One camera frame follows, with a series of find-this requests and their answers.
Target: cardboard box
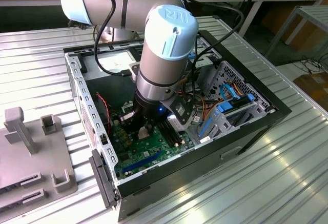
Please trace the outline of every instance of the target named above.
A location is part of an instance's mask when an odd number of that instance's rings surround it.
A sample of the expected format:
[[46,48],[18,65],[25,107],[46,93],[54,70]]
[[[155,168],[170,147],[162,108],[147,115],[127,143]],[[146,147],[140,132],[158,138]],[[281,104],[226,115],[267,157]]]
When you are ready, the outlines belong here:
[[294,80],[307,95],[328,111],[328,74],[305,74]]

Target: motherboard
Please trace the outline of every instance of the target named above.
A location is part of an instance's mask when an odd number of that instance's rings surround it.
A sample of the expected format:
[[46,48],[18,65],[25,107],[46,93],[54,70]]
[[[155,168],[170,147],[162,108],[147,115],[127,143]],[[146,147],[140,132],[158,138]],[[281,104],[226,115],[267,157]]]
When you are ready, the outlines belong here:
[[177,133],[168,121],[158,123],[152,132],[140,139],[135,132],[127,133],[117,117],[123,112],[111,114],[110,140],[118,157],[115,166],[117,178],[126,178],[152,165],[194,147],[186,132]]

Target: black case frame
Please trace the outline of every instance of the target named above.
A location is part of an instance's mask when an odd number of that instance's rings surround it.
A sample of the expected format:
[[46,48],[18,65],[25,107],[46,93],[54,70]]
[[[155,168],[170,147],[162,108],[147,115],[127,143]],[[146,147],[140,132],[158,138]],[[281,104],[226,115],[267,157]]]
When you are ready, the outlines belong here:
[[[217,40],[208,32],[200,31],[199,35],[203,37],[210,45]],[[114,44],[124,44],[131,41],[116,42]],[[101,44],[111,49],[111,44]],[[84,51],[83,49],[92,46],[75,47],[64,49],[64,52],[74,52],[78,56],[92,55],[93,51]],[[95,158],[91,157],[90,161],[93,165],[101,194],[106,203],[106,207],[110,207],[113,203],[120,201],[119,220],[130,216],[140,209],[155,203],[161,198],[167,196],[178,188],[192,182],[209,171],[219,167],[226,161],[238,156],[248,150],[255,144],[267,131],[280,123],[291,110],[272,92],[270,91],[253,73],[251,73],[235,56],[233,56],[223,45],[214,48],[222,56],[222,60],[226,60],[229,64],[241,74],[245,82],[250,83],[267,101],[269,101],[275,112],[269,113],[267,116],[247,124],[235,132],[221,137],[197,150],[193,150],[184,156],[181,156],[167,164],[154,168],[122,185],[117,189],[108,189],[111,184],[112,176],[106,170],[106,162],[103,165],[95,165]],[[116,196],[106,192],[117,191]]]

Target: aluminum table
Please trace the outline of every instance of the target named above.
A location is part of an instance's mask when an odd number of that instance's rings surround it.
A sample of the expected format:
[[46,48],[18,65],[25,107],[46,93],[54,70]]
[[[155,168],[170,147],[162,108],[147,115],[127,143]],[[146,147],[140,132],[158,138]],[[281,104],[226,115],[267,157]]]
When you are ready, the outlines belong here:
[[[230,29],[210,16],[198,21],[200,30],[217,39]],[[8,223],[115,223],[116,213],[105,209],[88,162],[91,149],[62,51],[92,43],[92,29],[0,34],[0,111],[21,106],[26,120],[58,115],[78,183],[76,193]],[[293,112],[249,151],[121,223],[327,223],[327,112],[238,34],[223,45]]]

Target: blue cable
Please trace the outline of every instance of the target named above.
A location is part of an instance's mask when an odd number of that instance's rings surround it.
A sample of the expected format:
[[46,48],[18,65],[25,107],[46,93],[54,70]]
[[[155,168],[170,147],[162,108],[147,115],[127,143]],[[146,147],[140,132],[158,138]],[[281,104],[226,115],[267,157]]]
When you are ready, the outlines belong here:
[[231,95],[233,97],[235,97],[236,99],[240,99],[240,97],[237,95],[237,93],[235,92],[235,90],[231,86],[229,86],[228,84],[223,84],[223,85],[220,86],[220,94],[221,94],[223,100],[227,100],[226,96],[224,95],[224,91],[223,91],[224,87],[226,87],[228,89],[228,91],[231,92]]

